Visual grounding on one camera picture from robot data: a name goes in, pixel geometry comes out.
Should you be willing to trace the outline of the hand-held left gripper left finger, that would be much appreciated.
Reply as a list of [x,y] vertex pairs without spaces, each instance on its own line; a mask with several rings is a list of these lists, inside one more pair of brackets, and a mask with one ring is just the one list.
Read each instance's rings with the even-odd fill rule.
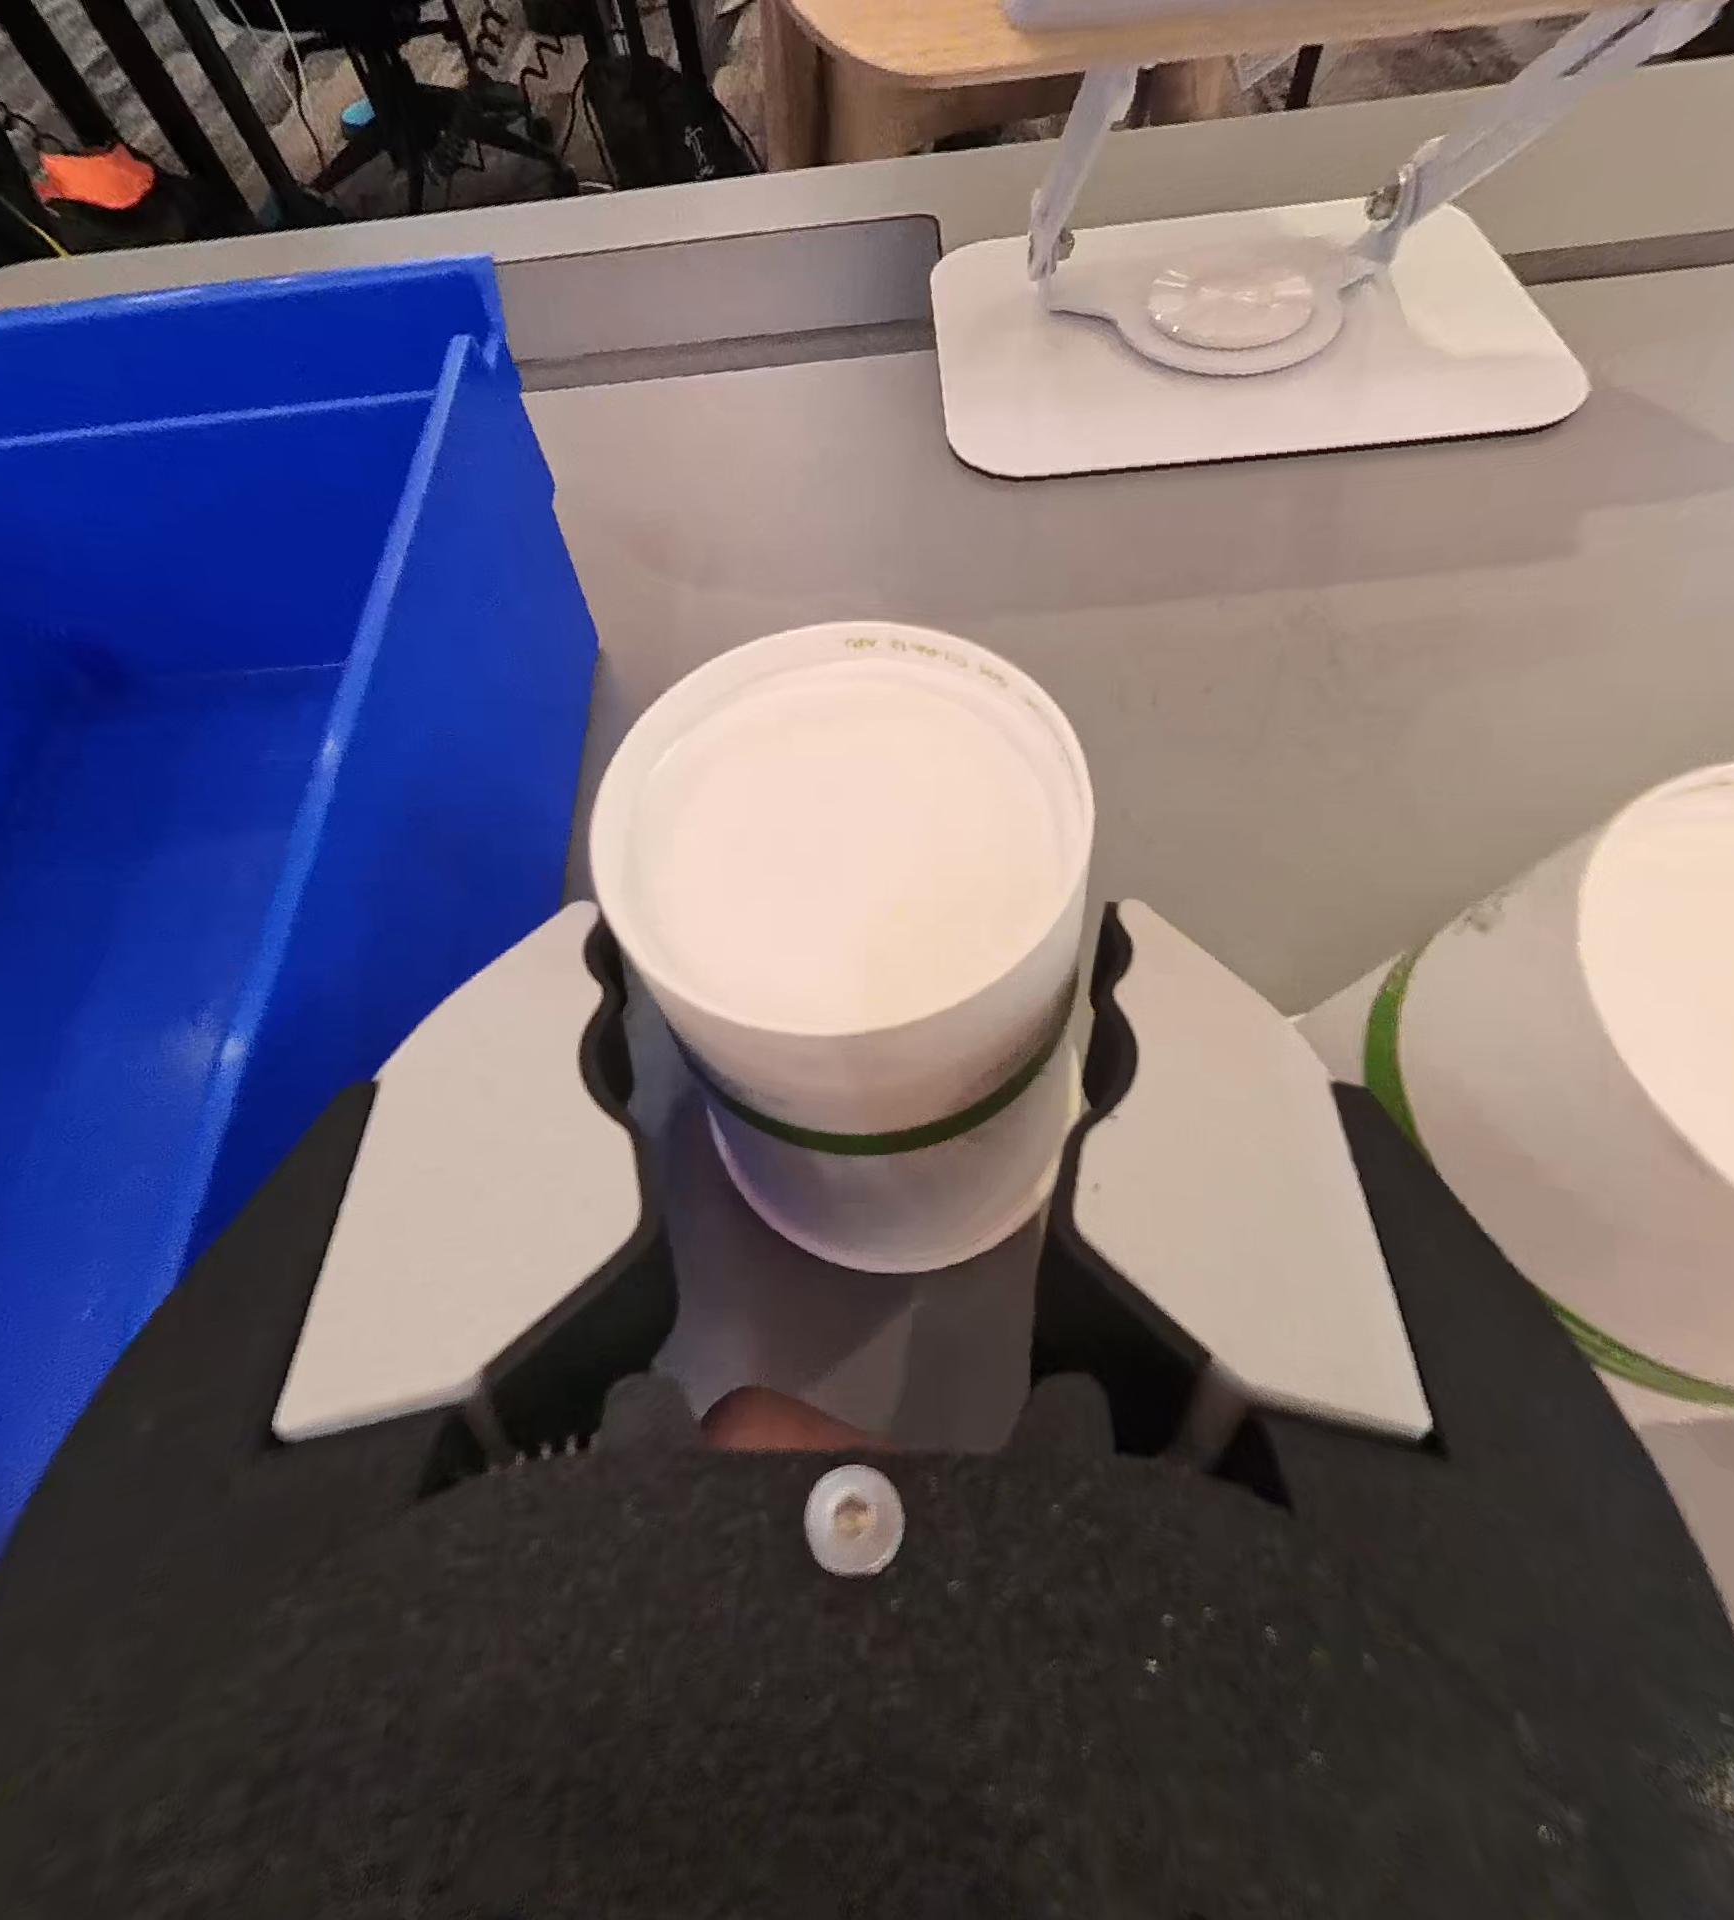
[[442,999],[372,1079],[278,1442],[431,1412],[487,1443],[592,1442],[679,1308],[633,1087],[624,962],[592,902]]

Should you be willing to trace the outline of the orange plastic object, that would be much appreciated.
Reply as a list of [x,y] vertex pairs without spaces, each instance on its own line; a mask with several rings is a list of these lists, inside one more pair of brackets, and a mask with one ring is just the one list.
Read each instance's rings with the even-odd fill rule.
[[123,142],[86,151],[39,151],[35,194],[50,208],[136,213],[156,194],[160,171]]

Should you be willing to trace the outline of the white paper cup green band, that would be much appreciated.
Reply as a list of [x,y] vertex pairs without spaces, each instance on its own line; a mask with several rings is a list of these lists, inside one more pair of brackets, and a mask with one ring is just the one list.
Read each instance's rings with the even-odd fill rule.
[[1094,836],[1069,718],[961,636],[762,636],[630,725],[590,807],[593,895],[778,1236],[918,1275],[1046,1206]]
[[1300,1019],[1630,1410],[1734,1413],[1734,761]]

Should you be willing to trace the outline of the white document stand wooden board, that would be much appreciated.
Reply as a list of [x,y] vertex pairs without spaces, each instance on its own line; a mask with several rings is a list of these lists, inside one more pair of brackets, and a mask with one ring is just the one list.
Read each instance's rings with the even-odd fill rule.
[[1720,4],[1579,22],[1362,197],[1075,220],[1140,74],[1298,38],[1408,36],[1544,4],[791,4],[836,67],[909,90],[1080,78],[1021,237],[929,271],[943,424],[1014,481],[1519,435],[1591,381],[1457,199]]

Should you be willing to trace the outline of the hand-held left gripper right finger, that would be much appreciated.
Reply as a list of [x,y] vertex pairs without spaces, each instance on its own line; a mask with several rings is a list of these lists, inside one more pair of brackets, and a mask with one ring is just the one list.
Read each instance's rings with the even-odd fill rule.
[[1293,1417],[1434,1430],[1333,1078],[1140,899],[1101,910],[1083,1109],[1034,1285],[1031,1380],[1091,1380],[1116,1443]]

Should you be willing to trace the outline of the blue plastic bin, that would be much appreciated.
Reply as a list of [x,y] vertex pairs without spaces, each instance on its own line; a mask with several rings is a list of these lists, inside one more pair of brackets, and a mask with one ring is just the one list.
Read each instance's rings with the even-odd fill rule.
[[200,1249],[558,908],[596,656],[487,257],[0,312],[0,1553]]

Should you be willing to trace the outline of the black tripod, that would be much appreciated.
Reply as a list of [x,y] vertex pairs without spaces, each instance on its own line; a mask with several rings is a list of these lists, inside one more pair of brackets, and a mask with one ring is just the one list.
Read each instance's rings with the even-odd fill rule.
[[[495,78],[470,36],[455,1],[307,1],[278,4],[297,52],[337,52],[360,84],[372,118],[347,132],[310,175],[306,192],[327,199],[375,158],[400,173],[403,210],[421,213],[427,189],[463,165],[482,167],[501,154],[542,171],[545,194],[572,197],[580,180],[561,156],[550,124],[519,84]],[[409,50],[433,38],[458,56],[454,84],[421,80]]]

